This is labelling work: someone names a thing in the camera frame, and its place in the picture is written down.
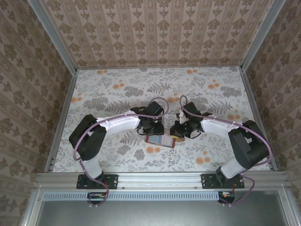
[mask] purple cable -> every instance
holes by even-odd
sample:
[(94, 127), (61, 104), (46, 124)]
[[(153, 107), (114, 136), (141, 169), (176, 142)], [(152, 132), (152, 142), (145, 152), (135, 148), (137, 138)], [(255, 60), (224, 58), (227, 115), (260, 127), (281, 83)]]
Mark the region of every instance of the purple cable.
[(245, 178), (245, 179), (248, 179), (248, 180), (251, 180), (252, 181), (252, 186), (250, 187), (250, 190), (240, 199), (240, 200), (238, 200), (238, 201), (236, 201), (236, 202), (233, 202), (233, 203), (228, 203), (226, 200), (224, 200), (224, 199), (221, 199), (220, 198), (220, 200), (222, 200), (223, 202), (225, 202), (226, 204), (228, 204), (229, 206), (230, 205), (235, 205), (235, 204), (239, 204), (241, 201), (243, 201), (250, 193), (251, 193), (251, 191), (253, 190), (253, 188), (254, 188), (254, 186), (255, 186), (255, 181), (252, 179), (252, 178), (249, 178), (249, 177), (246, 177), (246, 176), (244, 176), (244, 175), (242, 175), (242, 174), (240, 174), (243, 178)]
[(266, 161), (263, 161), (263, 162), (261, 162), (261, 163), (258, 163), (258, 164), (254, 165), (254, 166), (261, 166), (261, 165), (264, 165), (264, 164), (266, 164), (266, 163), (270, 163), (271, 157), (273, 156), (273, 153), (272, 153), (272, 149), (271, 149), (269, 143), (266, 141), (265, 138), (263, 138), (263, 137), (260, 136), (258, 133), (254, 132), (253, 130), (251, 130), (251, 129), (249, 129), (249, 128), (243, 126), (243, 125), (240, 125), (240, 124), (238, 124), (238, 123), (231, 122), (231, 121), (228, 121), (228, 120), (225, 120), (225, 119), (215, 118), (215, 117), (212, 117), (212, 116), (203, 116), (203, 115), (198, 115), (198, 114), (190, 113), (189, 111), (187, 111), (186, 109), (183, 108), (183, 105), (182, 105), (182, 103), (181, 103), (181, 99), (182, 99), (182, 98), (185, 98), (186, 104), (187, 104), (187, 102), (188, 102), (188, 99), (187, 99), (187, 97), (186, 97), (185, 95), (182, 95), (182, 96), (180, 97), (180, 106), (181, 106), (181, 108), (182, 108), (186, 113), (188, 113), (188, 114), (190, 114), (190, 115), (192, 115), (192, 116), (195, 116), (195, 117), (199, 117), (199, 118), (211, 119), (211, 120), (221, 121), (221, 122), (224, 122), (224, 123), (229, 124), (229, 125), (239, 126), (240, 128), (243, 128), (243, 129), (245, 129), (246, 131), (248, 131), (248, 132), (254, 134), (255, 136), (257, 136), (257, 137), (258, 137), (258, 138), (266, 145), (266, 147), (268, 148), (268, 151), (269, 151), (269, 157), (268, 157), (268, 159), (267, 159)]
[[(162, 98), (162, 97), (156, 97), (156, 98), (153, 98), (153, 99), (150, 101), (150, 103), (153, 102), (154, 100), (157, 100), (157, 99), (164, 100), (164, 101), (166, 102), (166, 104), (167, 104), (167, 110), (166, 110), (162, 115), (159, 115), (159, 116), (150, 116), (150, 115), (145, 115), (145, 114), (124, 114), (124, 115), (122, 114), (122, 115), (117, 115), (117, 116), (111, 117), (111, 118), (109, 118), (109, 119), (105, 119), (105, 120), (99, 121), (99, 122), (97, 122), (97, 123), (94, 123), (92, 126), (90, 126), (90, 127), (89, 127), (89, 128), (81, 135), (81, 137), (79, 138), (77, 144), (75, 145), (74, 151), (73, 151), (73, 158), (74, 158), (74, 160), (75, 160), (75, 161), (78, 161), (78, 160), (79, 160), (79, 163), (80, 163), (80, 165), (81, 165), (81, 167), (82, 167), (84, 173), (86, 174), (86, 176), (87, 176), (90, 180), (92, 180), (92, 181), (94, 181), (94, 182), (96, 182), (96, 183), (101, 184), (101, 185), (104, 186), (105, 189), (106, 189), (106, 196), (104, 197), (104, 199), (103, 199), (98, 205), (102, 205), (102, 204), (106, 201), (106, 199), (108, 198), (108, 196), (109, 196), (109, 188), (108, 188), (107, 185), (105, 185), (103, 182), (101, 182), (101, 181), (99, 181), (99, 180), (95, 180), (94, 178), (92, 178), (92, 177), (88, 174), (88, 172), (86, 171), (85, 166), (83, 165), (83, 162), (82, 162), (81, 158), (80, 158), (80, 157), (79, 157), (79, 158), (76, 158), (76, 151), (77, 151), (77, 149), (78, 149), (80, 143), (81, 143), (82, 140), (84, 139), (85, 135), (86, 135), (91, 129), (93, 129), (93, 128), (96, 127), (97, 125), (99, 125), (99, 124), (101, 124), (101, 123), (104, 123), (104, 122), (109, 122), (109, 121), (112, 121), (112, 120), (114, 120), (114, 119), (124, 118), (124, 117), (128, 117), (128, 116), (140, 116), (140, 117), (148, 117), (148, 118), (153, 118), (153, 119), (163, 117), (163, 116), (166, 115), (166, 114), (168, 113), (168, 111), (169, 111), (169, 104), (168, 104), (168, 102), (167, 102), (164, 98)], [(92, 197), (92, 196), (89, 197), (89, 200), (88, 200), (89, 204), (91, 204), (91, 197)]]

